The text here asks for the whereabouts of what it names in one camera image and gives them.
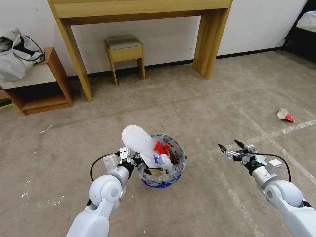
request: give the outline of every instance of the concrete floor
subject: concrete floor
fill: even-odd
[[[217,60],[210,81],[190,65],[119,79],[93,79],[91,103],[79,90],[72,108],[0,111],[0,236],[65,236],[88,200],[91,163],[123,147],[130,124],[173,136],[189,158],[165,189],[145,186],[135,171],[109,236],[290,236],[247,170],[222,157],[217,143],[236,149],[233,139],[289,160],[293,182],[316,206],[315,64],[267,52]],[[296,122],[279,120],[280,108]],[[100,162],[93,175],[104,172]]]

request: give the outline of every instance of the white bedsheet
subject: white bedsheet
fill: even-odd
[[[306,12],[299,19],[296,27],[316,33],[316,11]]]

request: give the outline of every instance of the red plastic item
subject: red plastic item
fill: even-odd
[[[169,151],[168,151],[168,147],[169,147],[169,146],[170,146],[170,144],[166,144],[166,145],[165,145],[165,151],[166,151],[165,153],[166,153],[167,156],[170,156],[170,155],[169,155]]]
[[[156,145],[155,145],[155,151],[157,151],[159,154],[166,154],[167,156],[169,156],[169,152],[168,152],[168,147],[170,146],[170,144],[166,144],[165,148],[162,146],[160,141],[157,141]]]
[[[284,119],[289,120],[289,121],[291,121],[291,122],[295,122],[294,119],[293,119],[293,117],[292,117],[290,114],[286,114],[286,116],[285,116]]]
[[[164,148],[160,141],[157,141],[154,150],[157,151],[159,154],[165,154]]]

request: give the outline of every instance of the white wall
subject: white wall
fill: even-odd
[[[233,0],[218,55],[278,47],[306,0]],[[88,73],[110,70],[104,39],[135,35],[145,64],[192,59],[199,17],[74,26]],[[18,27],[42,46],[54,46],[68,76],[76,75],[46,0],[1,0],[0,28]],[[135,66],[118,63],[116,68]]]

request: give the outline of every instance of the wooden stool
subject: wooden stool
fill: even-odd
[[[145,79],[143,44],[136,37],[124,36],[109,38],[105,40],[105,46],[116,85],[118,81],[113,64],[115,62],[137,59],[139,74],[142,79]]]

